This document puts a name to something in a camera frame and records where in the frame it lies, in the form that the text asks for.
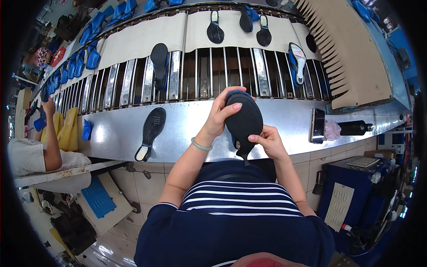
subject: woman's left hand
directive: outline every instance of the woman's left hand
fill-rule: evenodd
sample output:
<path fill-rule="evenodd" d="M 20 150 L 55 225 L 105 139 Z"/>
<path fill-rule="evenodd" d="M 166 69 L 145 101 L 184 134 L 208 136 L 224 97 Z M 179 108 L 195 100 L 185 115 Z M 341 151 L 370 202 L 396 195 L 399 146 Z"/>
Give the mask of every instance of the woman's left hand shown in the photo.
<path fill-rule="evenodd" d="M 224 121 L 226 118 L 230 117 L 233 114 L 239 112 L 242 108 L 242 103 L 234 103 L 233 105 L 225 106 L 225 98 L 230 91 L 240 90 L 246 91 L 245 87 L 242 86 L 231 86 L 227 87 L 222 91 L 219 96 L 214 100 L 212 104 L 211 112 L 209 117 L 200 130 L 199 134 L 196 136 L 197 139 L 200 139 L 201 143 L 209 144 L 215 139 L 215 137 L 220 136 L 224 131 Z"/>

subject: fingernail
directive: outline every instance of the fingernail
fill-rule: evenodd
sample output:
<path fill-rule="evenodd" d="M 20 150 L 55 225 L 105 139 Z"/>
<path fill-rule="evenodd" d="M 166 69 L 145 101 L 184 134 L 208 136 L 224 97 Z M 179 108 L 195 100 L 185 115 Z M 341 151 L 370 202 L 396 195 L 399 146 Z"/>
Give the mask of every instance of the fingernail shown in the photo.
<path fill-rule="evenodd" d="M 240 109 L 242 107 L 242 103 L 235 103 L 234 105 L 233 105 L 233 108 L 235 109 L 235 110 L 238 110 L 238 109 Z"/>

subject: smartphone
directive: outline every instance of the smartphone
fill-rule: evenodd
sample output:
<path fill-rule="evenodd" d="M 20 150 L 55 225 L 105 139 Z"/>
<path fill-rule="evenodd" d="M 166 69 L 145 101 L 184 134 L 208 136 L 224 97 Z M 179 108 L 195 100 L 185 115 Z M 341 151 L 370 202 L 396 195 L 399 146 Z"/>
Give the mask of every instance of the smartphone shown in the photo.
<path fill-rule="evenodd" d="M 311 122 L 310 141 L 315 144 L 322 144 L 324 131 L 325 131 L 325 112 L 320 109 L 313 109 L 313 120 Z"/>

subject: woman's right hand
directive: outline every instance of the woman's right hand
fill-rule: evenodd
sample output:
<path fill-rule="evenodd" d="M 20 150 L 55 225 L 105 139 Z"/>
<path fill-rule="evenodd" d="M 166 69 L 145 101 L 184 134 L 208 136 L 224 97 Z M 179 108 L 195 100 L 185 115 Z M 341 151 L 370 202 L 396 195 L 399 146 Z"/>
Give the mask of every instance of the woman's right hand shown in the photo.
<path fill-rule="evenodd" d="M 279 161 L 289 157 L 276 127 L 264 124 L 261 135 L 250 135 L 248 140 L 263 146 L 267 156 L 271 159 Z"/>

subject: floral shirt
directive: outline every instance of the floral shirt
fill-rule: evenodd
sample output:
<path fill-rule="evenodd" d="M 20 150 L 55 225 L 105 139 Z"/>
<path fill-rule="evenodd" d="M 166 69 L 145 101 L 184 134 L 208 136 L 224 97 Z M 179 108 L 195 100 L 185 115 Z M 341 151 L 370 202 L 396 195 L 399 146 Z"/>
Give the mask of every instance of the floral shirt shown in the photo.
<path fill-rule="evenodd" d="M 45 47 L 40 47 L 37 50 L 37 67 L 41 67 L 41 64 L 43 64 L 43 62 L 45 61 L 46 54 L 49 52 L 51 51 Z"/>

